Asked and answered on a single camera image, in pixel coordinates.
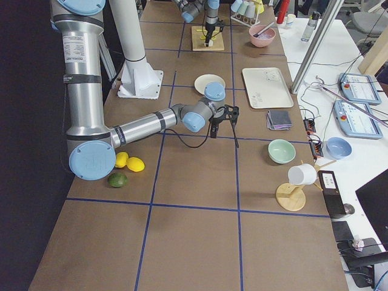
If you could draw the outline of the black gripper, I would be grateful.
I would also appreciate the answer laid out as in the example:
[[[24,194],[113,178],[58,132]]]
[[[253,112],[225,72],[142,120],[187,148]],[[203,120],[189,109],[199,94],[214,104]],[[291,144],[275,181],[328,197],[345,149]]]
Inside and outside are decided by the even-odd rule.
[[[215,23],[206,22],[204,29],[206,30],[204,45],[213,45],[213,37],[223,31],[223,21],[216,21]]]
[[[219,117],[211,117],[209,119],[209,121],[211,123],[210,124],[210,137],[217,138],[219,124],[225,120],[228,120],[228,121],[230,121],[230,125],[232,127],[235,146],[236,146],[236,148],[239,148],[239,142],[238,142],[238,138],[237,138],[236,130],[235,130],[236,124],[238,122],[239,107],[224,104],[222,107],[219,107],[217,109],[217,113],[221,113],[221,115]]]

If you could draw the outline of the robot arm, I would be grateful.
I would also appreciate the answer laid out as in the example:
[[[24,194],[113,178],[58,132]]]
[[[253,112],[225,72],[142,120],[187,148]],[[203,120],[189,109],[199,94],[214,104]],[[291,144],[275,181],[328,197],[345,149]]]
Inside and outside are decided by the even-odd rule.
[[[114,168],[116,148],[184,124],[191,132],[204,126],[215,138],[218,126],[235,125],[239,109],[225,104],[225,88],[206,84],[203,97],[194,105],[176,104],[124,125],[107,127],[102,104],[101,67],[108,51],[102,47],[105,1],[52,1],[52,27],[62,34],[64,85],[70,104],[71,126],[67,131],[70,170],[84,180],[106,177]],[[110,1],[124,65],[118,95],[123,98],[156,99],[163,72],[148,63],[135,1]]]
[[[219,0],[201,1],[195,0],[193,2],[184,0],[173,0],[176,4],[181,16],[185,22],[192,22],[203,10],[205,11],[206,23],[205,23],[205,46],[210,47],[213,45],[212,38],[214,36],[215,29],[218,27],[219,32],[222,33],[224,29],[224,22],[218,17],[218,10],[220,6]]]

